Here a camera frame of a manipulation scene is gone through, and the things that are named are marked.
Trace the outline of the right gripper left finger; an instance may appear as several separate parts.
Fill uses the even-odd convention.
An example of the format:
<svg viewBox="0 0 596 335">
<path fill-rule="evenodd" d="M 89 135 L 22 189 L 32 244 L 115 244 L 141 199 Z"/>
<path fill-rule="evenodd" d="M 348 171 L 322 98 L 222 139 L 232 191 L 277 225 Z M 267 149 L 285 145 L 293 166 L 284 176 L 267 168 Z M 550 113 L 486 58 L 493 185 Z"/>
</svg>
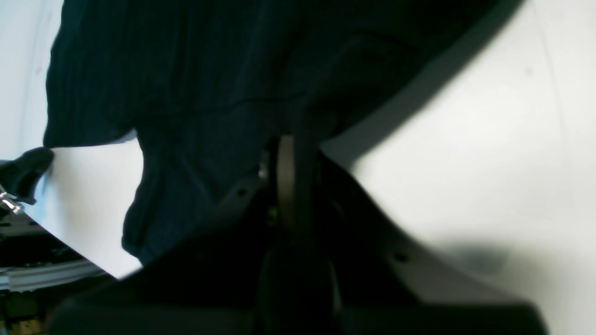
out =
<svg viewBox="0 0 596 335">
<path fill-rule="evenodd" d="M 249 335 L 264 257 L 294 221 L 294 139 L 268 142 L 182 244 L 125 279 L 66 301 L 51 335 Z"/>
</svg>

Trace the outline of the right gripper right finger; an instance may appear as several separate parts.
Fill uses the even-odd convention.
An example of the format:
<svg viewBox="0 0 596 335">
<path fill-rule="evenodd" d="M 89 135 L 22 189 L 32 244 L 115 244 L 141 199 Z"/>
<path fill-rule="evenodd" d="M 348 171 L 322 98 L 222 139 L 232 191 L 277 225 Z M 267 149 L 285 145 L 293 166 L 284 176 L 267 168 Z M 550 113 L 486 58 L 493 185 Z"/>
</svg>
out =
<svg viewBox="0 0 596 335">
<path fill-rule="evenodd" d="M 334 267 L 337 335 L 545 335 L 537 308 L 471 278 L 398 227 L 325 155 L 307 172 L 312 231 Z"/>
</svg>

